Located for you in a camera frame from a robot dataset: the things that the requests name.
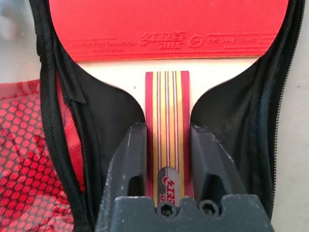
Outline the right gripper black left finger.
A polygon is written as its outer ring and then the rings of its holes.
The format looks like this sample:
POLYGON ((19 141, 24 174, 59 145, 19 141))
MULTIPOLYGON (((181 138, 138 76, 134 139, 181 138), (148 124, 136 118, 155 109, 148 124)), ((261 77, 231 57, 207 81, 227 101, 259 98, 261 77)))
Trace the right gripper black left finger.
POLYGON ((109 164, 101 198, 97 232, 107 232, 117 197, 140 197, 147 189, 147 128, 144 122, 128 129, 109 164))

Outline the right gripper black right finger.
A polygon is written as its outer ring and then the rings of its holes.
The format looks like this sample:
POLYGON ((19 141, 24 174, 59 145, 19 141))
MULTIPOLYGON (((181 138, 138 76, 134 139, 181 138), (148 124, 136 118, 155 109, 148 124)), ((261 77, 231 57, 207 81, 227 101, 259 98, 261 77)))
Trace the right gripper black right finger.
POLYGON ((195 198, 248 193, 233 158, 205 126, 190 126, 190 167, 195 198))

